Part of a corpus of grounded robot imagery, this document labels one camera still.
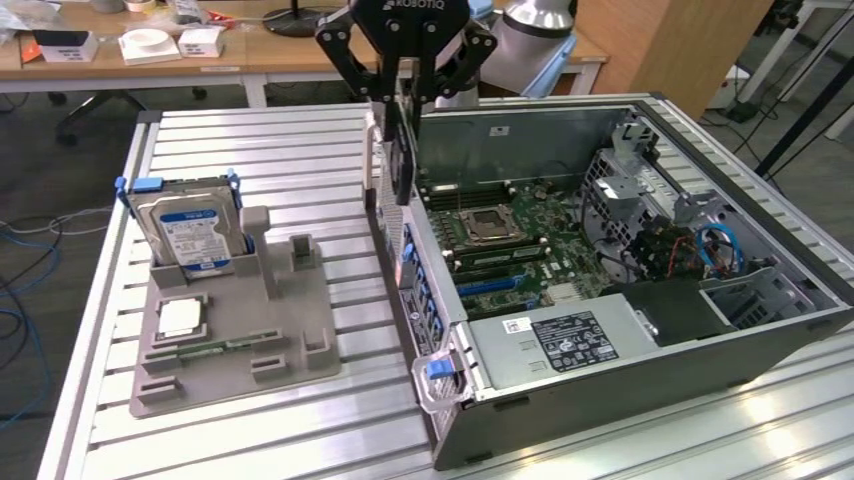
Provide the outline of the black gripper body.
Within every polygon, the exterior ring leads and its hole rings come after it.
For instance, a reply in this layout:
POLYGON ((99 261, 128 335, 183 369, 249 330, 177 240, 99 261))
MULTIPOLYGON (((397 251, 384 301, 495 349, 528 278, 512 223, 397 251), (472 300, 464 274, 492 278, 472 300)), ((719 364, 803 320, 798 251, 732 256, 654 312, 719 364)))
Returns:
POLYGON ((436 56, 469 20, 467 1, 361 0, 351 16, 380 56, 436 56))

